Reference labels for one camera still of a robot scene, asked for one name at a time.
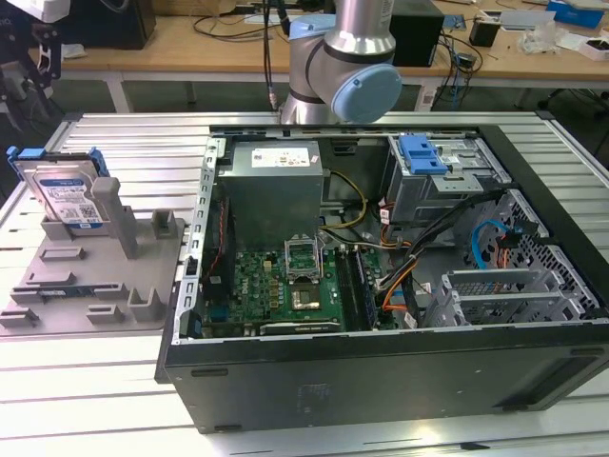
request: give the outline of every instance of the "blue hard drive label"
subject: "blue hard drive label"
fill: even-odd
[[[40,190],[53,212],[74,229],[97,229],[103,220],[95,204],[85,195],[87,184],[80,178],[41,179]]]

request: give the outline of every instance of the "light blue cap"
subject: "light blue cap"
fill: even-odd
[[[334,14],[309,14],[295,19],[290,24],[289,39],[298,40],[309,36],[324,35],[336,24]]]
[[[398,101],[402,78],[395,67],[378,64],[347,79],[332,99],[332,110],[341,119],[356,124],[379,120]]]

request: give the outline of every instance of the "blue cable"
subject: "blue cable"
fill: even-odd
[[[478,235],[480,234],[480,230],[486,226],[495,226],[506,233],[509,230],[508,226],[494,219],[484,221],[479,226],[474,228],[474,231],[472,231],[472,252],[474,253],[474,259],[476,259],[479,269],[486,269],[486,262],[482,260],[482,253],[480,252],[480,246],[478,246]]]

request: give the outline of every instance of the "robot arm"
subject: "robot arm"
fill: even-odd
[[[393,0],[338,0],[337,14],[290,29],[290,93],[283,124],[368,124],[393,108],[402,78],[391,65]]]

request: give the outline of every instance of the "motherboard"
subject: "motherboard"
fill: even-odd
[[[317,275],[298,275],[316,266]],[[376,308],[371,289],[381,273],[373,248],[240,251],[228,303],[206,304],[204,328],[214,336],[349,331],[357,329],[357,306],[367,307],[363,314],[370,317],[363,321],[370,319],[367,325],[372,326]]]

